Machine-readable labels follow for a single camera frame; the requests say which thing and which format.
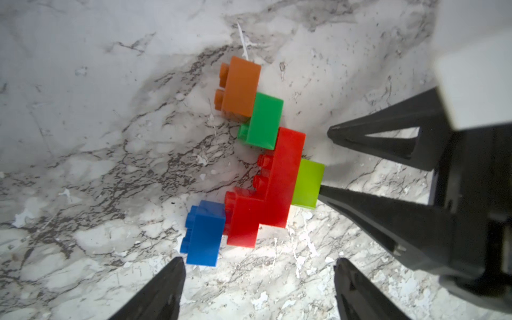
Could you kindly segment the dark green lego brick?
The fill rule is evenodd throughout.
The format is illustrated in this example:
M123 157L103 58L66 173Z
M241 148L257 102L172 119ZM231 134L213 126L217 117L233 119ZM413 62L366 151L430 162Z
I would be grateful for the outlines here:
M250 120L243 123L237 138L244 144L274 150L283 112L284 101L257 93Z

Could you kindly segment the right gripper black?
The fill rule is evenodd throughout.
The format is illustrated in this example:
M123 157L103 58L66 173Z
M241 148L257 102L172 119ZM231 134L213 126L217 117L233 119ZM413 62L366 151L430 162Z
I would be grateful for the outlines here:
M336 145L424 171L439 163L429 202L440 207L325 185L319 200L407 268L445 272L439 284L452 295L511 313L510 125L452 135L433 88L334 125L327 136Z

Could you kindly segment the blue lego brick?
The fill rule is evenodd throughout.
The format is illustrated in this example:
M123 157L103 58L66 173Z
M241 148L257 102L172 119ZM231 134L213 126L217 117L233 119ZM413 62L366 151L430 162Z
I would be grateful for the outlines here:
M186 254L186 264L215 267L225 229L225 205L200 201L191 207L185 221L186 234L180 253Z

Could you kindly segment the long red lego brick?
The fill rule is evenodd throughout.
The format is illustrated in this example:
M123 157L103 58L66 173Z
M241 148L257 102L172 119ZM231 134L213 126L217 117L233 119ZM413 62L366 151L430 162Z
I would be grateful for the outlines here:
M293 199L306 134L280 127L275 149L259 156L260 172L253 179L263 199L260 224L284 228Z

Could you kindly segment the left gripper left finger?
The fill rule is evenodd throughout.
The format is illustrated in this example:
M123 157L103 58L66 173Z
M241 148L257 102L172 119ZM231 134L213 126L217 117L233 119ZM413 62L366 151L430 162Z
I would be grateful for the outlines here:
M183 258L172 259L147 285L112 315L110 320L177 319L185 277Z

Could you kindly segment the lime green lego brick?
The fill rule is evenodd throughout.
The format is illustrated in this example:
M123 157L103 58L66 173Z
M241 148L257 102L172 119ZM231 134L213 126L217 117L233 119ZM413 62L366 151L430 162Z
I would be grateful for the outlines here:
M301 160L292 205L307 209L316 208L324 171L324 164L308 159Z

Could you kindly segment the orange lego brick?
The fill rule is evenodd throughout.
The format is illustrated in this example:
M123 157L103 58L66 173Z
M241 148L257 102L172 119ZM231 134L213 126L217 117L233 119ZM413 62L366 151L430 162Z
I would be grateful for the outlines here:
M215 109L227 119L245 122L253 114L261 65L233 56L230 64L222 63L219 89L215 92Z

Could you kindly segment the small red lego brick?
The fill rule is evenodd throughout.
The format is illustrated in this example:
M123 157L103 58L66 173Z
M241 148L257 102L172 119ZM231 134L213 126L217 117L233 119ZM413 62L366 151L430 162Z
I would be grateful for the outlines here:
M227 244L254 248L264 202L249 190L235 187L225 195Z

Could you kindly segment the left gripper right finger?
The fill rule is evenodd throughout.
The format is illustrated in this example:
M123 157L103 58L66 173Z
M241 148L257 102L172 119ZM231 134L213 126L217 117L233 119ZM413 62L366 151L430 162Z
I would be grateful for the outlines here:
M409 320L409 317L348 259L339 258L333 270L337 307L341 319Z

